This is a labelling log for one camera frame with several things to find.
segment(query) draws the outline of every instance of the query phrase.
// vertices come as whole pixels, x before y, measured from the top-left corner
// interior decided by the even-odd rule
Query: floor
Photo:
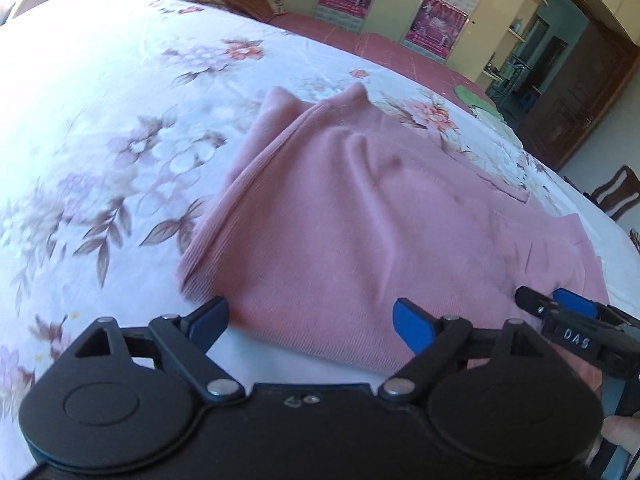
[[[527,115],[520,106],[519,99],[513,94],[509,95],[503,103],[498,106],[498,111],[504,116],[504,121],[517,133],[518,126]]]

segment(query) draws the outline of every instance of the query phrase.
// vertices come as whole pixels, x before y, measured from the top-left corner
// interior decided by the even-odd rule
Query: folded pink sweater
[[[607,303],[577,215],[547,215],[360,84],[316,105],[271,90],[178,276],[191,300],[226,296],[260,338],[385,372],[412,357],[392,326],[401,296],[481,328],[540,326],[514,304],[521,285]]]

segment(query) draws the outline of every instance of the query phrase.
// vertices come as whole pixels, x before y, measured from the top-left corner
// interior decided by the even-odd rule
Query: leaf print
[[[200,74],[202,74],[202,72],[187,72],[186,74],[179,75],[174,79],[171,86],[175,88],[177,86],[186,85],[196,79]]]
[[[249,40],[222,40],[222,43],[226,43],[228,45],[236,44],[236,45],[242,45],[243,47],[249,47],[249,46],[260,46],[262,41],[263,40],[253,40],[253,41],[249,41]]]
[[[149,234],[140,244],[140,247],[147,245],[158,245],[167,241],[174,236],[180,229],[180,221],[175,219],[160,222],[156,227],[151,229]]]
[[[106,238],[94,238],[93,240],[86,241],[76,249],[74,256],[93,253],[104,241],[106,241]]]
[[[189,247],[191,243],[194,225],[193,220],[182,220],[180,222],[180,229],[178,231],[178,250],[180,254],[184,254],[184,251],[187,250],[187,247]]]
[[[116,244],[118,247],[122,247],[122,235],[120,234],[120,231],[117,225],[114,224],[113,222],[109,224],[108,235],[114,244]]]
[[[25,267],[23,270],[21,270],[20,272],[18,272],[18,274],[16,274],[14,276],[14,278],[11,280],[11,283],[9,284],[9,286],[15,286],[18,283],[20,283],[26,273],[27,273],[27,269]]]
[[[22,287],[22,291],[25,293],[27,298],[31,297],[31,282],[29,277],[25,274],[20,282],[20,286]]]
[[[175,126],[175,123],[178,120],[176,108],[177,108],[177,105],[174,105],[171,108],[169,108],[164,114],[162,114],[163,128],[171,128],[172,126]]]
[[[204,8],[192,5],[191,7],[187,7],[186,9],[180,9],[178,11],[178,14],[189,14],[190,12],[200,12],[201,10],[204,10]]]
[[[120,206],[120,209],[118,209],[118,220],[120,221],[120,225],[124,229],[124,232],[126,233],[126,235],[131,236],[131,233],[132,233],[131,215],[129,214],[129,211],[127,210],[124,204]]]
[[[89,229],[84,234],[82,239],[90,238],[92,236],[99,235],[99,234],[105,232],[109,228],[109,225],[111,225],[111,222],[105,222],[104,224],[100,224],[100,225],[92,227],[91,229]]]
[[[96,262],[96,271],[98,272],[98,281],[101,287],[104,286],[107,270],[109,270],[109,243],[106,238],[103,240],[98,251],[98,261]]]
[[[191,205],[187,208],[187,212],[182,218],[193,219],[202,216],[207,208],[207,203],[210,199],[210,196],[203,196],[197,199],[195,202],[191,203]]]
[[[15,315],[20,314],[20,307],[22,306],[22,287],[19,286],[15,291]]]
[[[111,212],[109,211],[101,211],[99,212],[93,220],[91,220],[91,225],[104,224],[107,220],[111,219]]]
[[[112,210],[111,212],[115,211],[123,203],[124,203],[124,197],[123,196],[119,196],[119,197],[112,198],[111,200],[109,200],[109,208],[111,208],[111,210]]]
[[[47,257],[49,258],[49,260],[53,256],[53,251],[56,250],[57,243],[58,241],[54,238],[49,237],[49,239],[47,240]]]

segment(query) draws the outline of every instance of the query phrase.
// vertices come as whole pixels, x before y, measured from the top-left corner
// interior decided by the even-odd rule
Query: bed
[[[33,459],[21,400],[99,316],[146,324],[193,305],[175,269],[218,196],[265,92],[316,102],[353,82],[410,126],[577,212],[612,304],[640,316],[640,256],[585,197],[441,95],[388,68],[221,10],[177,0],[51,0],[0,28],[0,479]],[[379,375],[228,330],[209,353],[255,381],[369,382]]]
[[[201,6],[213,6],[247,16],[241,8],[229,5],[223,0],[182,1],[196,3]],[[477,84],[433,59],[424,57],[395,41],[391,41],[389,38],[375,33],[355,34],[310,16],[304,16],[296,12],[284,12],[284,0],[271,0],[271,5],[280,11],[277,16],[268,21],[274,27],[283,28],[294,34],[299,34],[305,38],[319,41],[373,61],[412,81],[420,83],[422,86],[430,88],[469,113],[473,113],[473,111],[456,94],[455,89],[457,86],[463,86],[472,94],[495,107],[494,102]]]

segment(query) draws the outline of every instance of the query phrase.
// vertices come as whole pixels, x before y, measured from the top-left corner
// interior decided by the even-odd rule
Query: pink flower print
[[[174,173],[170,169],[171,163],[165,164],[158,174],[141,173],[134,181],[134,185],[143,193],[138,203],[138,212],[145,216],[157,213],[161,208],[174,217],[179,217],[188,208],[190,200],[187,190],[198,181],[195,171]]]
[[[364,79],[366,77],[369,77],[369,72],[361,68],[354,68],[349,72],[349,75],[356,79]]]
[[[264,57],[264,49],[259,46],[261,41],[227,40],[225,43],[229,46],[226,54],[235,61]]]
[[[156,135],[162,128],[161,120],[138,118],[140,124],[132,129],[129,137],[113,137],[107,142],[111,153],[116,154],[115,166],[127,168],[140,161],[153,164],[151,149],[156,145]]]
[[[18,368],[18,351],[9,352],[6,346],[0,346],[0,389],[11,392],[20,385],[22,373]]]
[[[164,52],[170,64],[178,64],[189,70],[192,74],[209,72],[215,74],[228,65],[228,56],[225,50],[212,46],[193,46],[183,52],[168,49]]]
[[[456,123],[449,119],[449,112],[444,108],[436,107],[432,103],[417,101],[415,99],[404,102],[405,109],[412,119],[420,126],[428,130],[438,130],[441,134],[447,129],[457,130]]]
[[[64,202],[64,218],[73,219],[81,212],[92,193],[103,190],[105,181],[101,176],[88,173],[70,173],[58,182],[58,195]]]
[[[62,353],[69,348],[69,345],[71,345],[71,337],[69,336],[69,334],[60,334],[59,338],[55,338],[52,342],[51,342],[51,346],[49,349],[49,354],[51,355],[51,358],[55,361],[57,360]]]

